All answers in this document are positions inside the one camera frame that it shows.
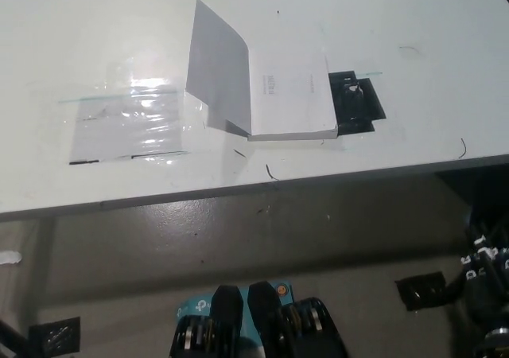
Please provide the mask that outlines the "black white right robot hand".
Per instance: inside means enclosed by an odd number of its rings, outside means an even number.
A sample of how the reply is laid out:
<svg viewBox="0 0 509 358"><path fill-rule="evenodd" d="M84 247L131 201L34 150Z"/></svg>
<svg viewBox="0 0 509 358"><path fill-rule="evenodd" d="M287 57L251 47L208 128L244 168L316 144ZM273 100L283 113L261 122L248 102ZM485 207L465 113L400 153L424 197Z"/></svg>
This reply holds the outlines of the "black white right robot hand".
<svg viewBox="0 0 509 358"><path fill-rule="evenodd" d="M466 230L468 254L461 271L446 287L450 302L461 299L470 319L486 334L508 333L508 249L497 247L488 231Z"/></svg>

